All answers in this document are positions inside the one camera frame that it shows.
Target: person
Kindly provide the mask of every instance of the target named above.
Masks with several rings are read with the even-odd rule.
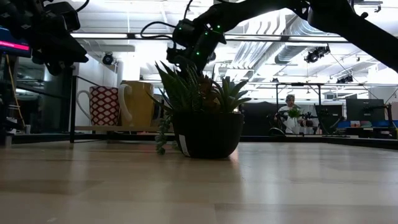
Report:
[[[293,109],[293,108],[298,108],[295,104],[295,97],[294,95],[287,95],[286,96],[286,106],[283,106],[279,109],[278,112],[285,111],[284,112],[284,117],[281,117],[281,120],[283,124],[286,126],[286,134],[299,134],[300,132],[300,122],[301,119],[297,118],[291,118],[288,116],[288,111]]]

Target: yellow mug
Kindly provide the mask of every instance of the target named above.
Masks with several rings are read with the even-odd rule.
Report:
[[[122,81],[119,87],[122,126],[150,127],[154,115],[154,86],[139,81]]]

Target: mug handle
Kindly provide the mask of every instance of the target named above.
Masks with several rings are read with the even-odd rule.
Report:
[[[119,91],[118,91],[120,109],[121,109],[123,115],[125,116],[126,120],[128,122],[130,122],[132,120],[132,116],[131,116],[131,113],[129,112],[129,110],[127,109],[126,100],[124,99],[124,90],[127,90],[127,94],[131,95],[132,88],[129,85],[122,84],[122,85],[120,85]]]
[[[87,118],[88,118],[88,119],[91,119],[90,114],[87,113],[87,111],[85,111],[85,110],[83,109],[83,107],[81,106],[81,104],[80,104],[80,102],[79,102],[79,96],[80,96],[81,93],[86,93],[87,96],[88,96],[88,98],[90,98],[90,93],[89,93],[88,91],[86,91],[86,90],[80,90],[79,92],[77,92],[77,94],[76,94],[76,103],[77,103],[77,105],[79,106],[79,108],[82,110],[82,112],[87,116]]]

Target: robotic arm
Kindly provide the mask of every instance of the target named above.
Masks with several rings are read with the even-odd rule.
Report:
[[[58,75],[74,62],[87,62],[87,51],[70,35],[80,28],[77,11],[67,2],[44,5],[53,0],[0,0],[0,25],[17,38],[24,38],[33,49],[37,63]]]
[[[309,24],[325,32],[339,34],[369,55],[398,72],[398,40],[393,35],[357,15],[347,0],[245,0],[223,2],[189,21],[179,21],[172,39],[185,47],[170,48],[167,60],[180,66],[196,66],[201,73],[224,33],[240,22],[258,15],[288,8]]]

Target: glass panel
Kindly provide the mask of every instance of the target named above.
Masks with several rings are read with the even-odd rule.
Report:
[[[17,85],[27,85],[53,95],[62,95],[67,79],[65,74],[51,75],[45,65],[37,65],[30,58],[19,58],[17,69]]]
[[[68,130],[69,110],[65,100],[18,88],[17,99],[25,124],[31,125],[32,134]]]

